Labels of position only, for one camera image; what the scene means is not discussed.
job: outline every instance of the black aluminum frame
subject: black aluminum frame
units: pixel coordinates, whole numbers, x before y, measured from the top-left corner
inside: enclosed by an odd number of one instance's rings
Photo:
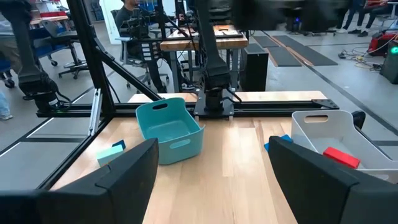
[[[158,0],[158,8],[163,12],[162,0]],[[85,149],[95,140],[100,132],[109,124],[113,118],[136,117],[136,109],[143,103],[115,103],[104,72],[103,62],[110,66],[115,72],[120,74],[129,83],[134,85],[151,100],[157,101],[162,98],[153,92],[149,87],[140,82],[134,75],[129,73],[123,66],[115,62],[115,58],[107,53],[95,36],[95,31],[87,16],[87,9],[83,0],[68,0],[68,6],[75,21],[76,31],[79,36],[80,44],[85,55],[90,75],[93,79],[94,87],[100,88],[103,94],[101,105],[102,122],[98,131],[93,136],[88,136],[77,148],[62,162],[52,174],[47,177],[38,189],[50,189],[69,167],[79,158]],[[160,19],[161,40],[168,40],[165,36],[165,22]],[[186,108],[192,116],[197,116],[195,110],[198,109],[197,103],[186,103]],[[295,111],[308,110],[337,110],[339,107],[331,100],[310,100],[310,101],[245,101],[234,104],[228,116],[235,117],[283,117],[291,116]],[[91,116],[91,105],[74,104],[67,112],[57,113],[56,111],[39,111],[38,117],[41,118],[81,118]],[[206,115],[204,118],[224,118],[224,116]]]

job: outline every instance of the bin handle cutout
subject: bin handle cutout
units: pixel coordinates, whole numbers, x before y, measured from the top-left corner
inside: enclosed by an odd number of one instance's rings
[[[306,123],[325,123],[328,120],[328,115],[309,115],[304,118],[304,122]]]
[[[187,144],[190,144],[190,143],[191,143],[191,139],[185,139],[185,140],[178,141],[178,142],[175,142],[175,143],[171,144],[170,148],[171,149],[176,149],[178,147],[186,146]]]
[[[167,103],[162,103],[162,104],[160,104],[160,105],[155,105],[155,106],[153,106],[152,109],[153,109],[153,110],[161,110],[161,109],[164,109],[164,108],[167,108],[167,107],[168,107],[168,104],[167,104]]]

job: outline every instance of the wooden tabletop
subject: wooden tabletop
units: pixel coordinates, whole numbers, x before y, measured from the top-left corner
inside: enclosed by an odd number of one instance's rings
[[[42,22],[43,20],[48,20],[48,21],[62,21],[62,20],[67,20],[68,16],[53,16],[53,17],[45,17],[45,18],[40,18],[40,19],[34,19],[30,22],[31,25],[36,25]]]
[[[311,100],[320,91],[238,93],[243,100]],[[189,93],[164,94],[195,101]],[[130,102],[150,102],[134,95]],[[200,155],[159,166],[144,223],[296,223],[264,144],[291,132],[291,118],[233,118],[206,125]],[[53,186],[58,189],[100,168],[96,153],[124,140],[127,149],[143,141],[135,118],[114,118]]]
[[[213,28],[217,36],[238,34],[233,26],[214,26]],[[178,30],[174,31],[167,38],[172,39],[175,37],[184,37],[183,34],[179,34],[178,32]],[[217,39],[216,41],[217,47],[219,49],[240,49],[248,45],[248,40],[245,36],[239,38]],[[163,41],[162,43],[160,43],[160,48],[164,51],[193,50],[199,48],[199,43],[195,40],[194,43],[192,43],[191,40]]]

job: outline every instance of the concrete floor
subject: concrete floor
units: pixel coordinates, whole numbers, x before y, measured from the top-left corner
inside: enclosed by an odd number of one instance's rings
[[[109,43],[104,24],[96,24],[95,27],[106,50],[119,58],[121,47]],[[284,31],[267,33],[286,35]],[[398,132],[396,130],[398,128],[396,118],[398,86],[390,84],[378,73],[356,67],[354,62],[341,60],[337,56],[342,50],[351,50],[355,47],[365,47],[359,49],[365,51],[371,38],[357,38],[348,34],[338,34],[335,37],[331,34],[321,37],[289,36],[303,45],[311,46],[312,49],[338,62],[339,65],[277,68],[269,62],[267,91],[320,90],[343,110],[367,112],[364,132],[372,140],[377,141],[393,159],[398,160]],[[76,44],[76,50],[79,57],[84,58],[78,44]],[[63,70],[61,65],[71,61],[72,57],[68,50],[57,52],[52,56],[59,62],[59,66],[53,67],[47,58],[42,58],[40,61],[44,70],[57,82],[60,91],[74,99],[76,103],[91,103],[93,83],[88,71],[81,72],[78,80],[74,80],[72,75],[64,75],[63,79],[59,79],[57,73]],[[376,57],[370,60],[382,63],[383,58]],[[127,102],[136,90],[134,88],[128,90],[123,78],[109,67],[104,67],[121,101]],[[140,68],[125,67],[137,76],[144,73],[144,70]],[[166,63],[162,64],[160,72],[171,74]],[[0,122],[0,150],[4,149],[3,151],[6,152],[0,155],[0,179],[2,180],[0,190],[34,189],[86,137],[88,118],[37,118],[34,102],[24,101],[22,92],[18,88],[9,90],[0,85],[0,90],[9,99],[11,111],[15,117],[12,120]],[[30,131],[43,123],[46,125],[36,132]],[[13,144],[19,139],[23,142]]]

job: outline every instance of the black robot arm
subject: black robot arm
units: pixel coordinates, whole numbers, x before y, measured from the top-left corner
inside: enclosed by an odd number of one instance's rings
[[[11,23],[20,52],[22,68],[18,74],[19,88],[33,98],[39,111],[62,110],[67,108],[58,100],[58,86],[42,70],[35,60],[34,49],[29,35],[31,5],[26,0],[0,0],[0,12]]]

